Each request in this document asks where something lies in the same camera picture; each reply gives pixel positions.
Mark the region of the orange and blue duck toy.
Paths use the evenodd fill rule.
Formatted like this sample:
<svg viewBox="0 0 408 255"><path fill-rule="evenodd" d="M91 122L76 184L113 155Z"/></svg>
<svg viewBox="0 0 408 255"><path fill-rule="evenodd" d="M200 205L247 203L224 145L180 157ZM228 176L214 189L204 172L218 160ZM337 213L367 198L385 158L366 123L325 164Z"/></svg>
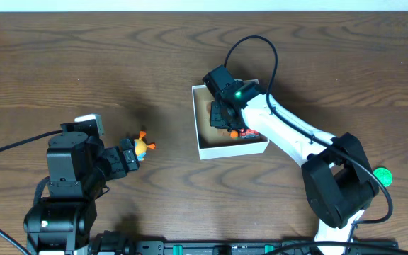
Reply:
<svg viewBox="0 0 408 255"><path fill-rule="evenodd" d="M138 161L144 161L145 160L145 155L146 155L148 149L155 149L156 148L155 143L147 144L144 141L144 138L145 138L146 135L147 135L147 133L142 130L139 133L139 137L134 139L135 154L137 155L137 160Z"/></svg>

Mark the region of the brown plush toy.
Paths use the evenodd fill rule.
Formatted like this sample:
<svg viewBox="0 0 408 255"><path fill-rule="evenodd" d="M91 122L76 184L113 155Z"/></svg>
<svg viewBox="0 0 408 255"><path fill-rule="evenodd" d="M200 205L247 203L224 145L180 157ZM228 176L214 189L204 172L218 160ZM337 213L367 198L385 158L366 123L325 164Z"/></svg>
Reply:
<svg viewBox="0 0 408 255"><path fill-rule="evenodd" d="M230 137L233 140L239 138L239 132L230 128L222 117L220 105L216 101L211 101L207 104L207 111L210 114L210 126L216 128L219 135Z"/></svg>

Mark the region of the red toy fire truck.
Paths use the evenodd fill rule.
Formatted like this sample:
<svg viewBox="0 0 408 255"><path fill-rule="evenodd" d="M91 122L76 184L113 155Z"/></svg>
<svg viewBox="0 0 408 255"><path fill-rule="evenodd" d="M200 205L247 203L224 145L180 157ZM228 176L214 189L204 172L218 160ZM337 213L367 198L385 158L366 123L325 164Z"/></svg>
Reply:
<svg viewBox="0 0 408 255"><path fill-rule="evenodd" d="M243 129L239 132L239 138L242 139L251 139L251 138L258 138L260 136L259 132L251 129Z"/></svg>

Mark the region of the green round toy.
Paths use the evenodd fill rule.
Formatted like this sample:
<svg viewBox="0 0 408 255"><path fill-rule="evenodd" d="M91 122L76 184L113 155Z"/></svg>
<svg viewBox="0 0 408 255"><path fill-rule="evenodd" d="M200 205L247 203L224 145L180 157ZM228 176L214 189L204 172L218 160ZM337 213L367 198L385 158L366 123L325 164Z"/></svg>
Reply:
<svg viewBox="0 0 408 255"><path fill-rule="evenodd" d="M385 167L378 167L373 171L375 177L381 182L384 187L388 187L393 182L393 175L389 169Z"/></svg>

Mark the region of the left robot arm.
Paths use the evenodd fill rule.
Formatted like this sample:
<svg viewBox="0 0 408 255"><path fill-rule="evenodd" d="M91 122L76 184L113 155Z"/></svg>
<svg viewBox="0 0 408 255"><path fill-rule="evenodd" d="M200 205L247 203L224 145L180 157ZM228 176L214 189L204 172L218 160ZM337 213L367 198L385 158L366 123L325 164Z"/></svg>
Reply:
<svg viewBox="0 0 408 255"><path fill-rule="evenodd" d="M24 219L27 249L73 254L89 244L97 217L96 200L109 191L107 182L139 169L130 138L105 147L97 120L63 123L48 142L49 177L38 184Z"/></svg>

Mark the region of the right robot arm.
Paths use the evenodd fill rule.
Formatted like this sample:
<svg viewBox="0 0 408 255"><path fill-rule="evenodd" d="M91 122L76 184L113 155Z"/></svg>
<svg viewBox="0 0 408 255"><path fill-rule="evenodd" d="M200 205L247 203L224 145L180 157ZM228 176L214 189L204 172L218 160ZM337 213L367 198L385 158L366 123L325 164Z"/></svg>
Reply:
<svg viewBox="0 0 408 255"><path fill-rule="evenodd" d="M257 81L235 79L222 65L203 82L214 97L211 125L251 129L267 137L301 168L307 201L319 218L317 242L347 242L380 188L360 141L321 131L282 107Z"/></svg>

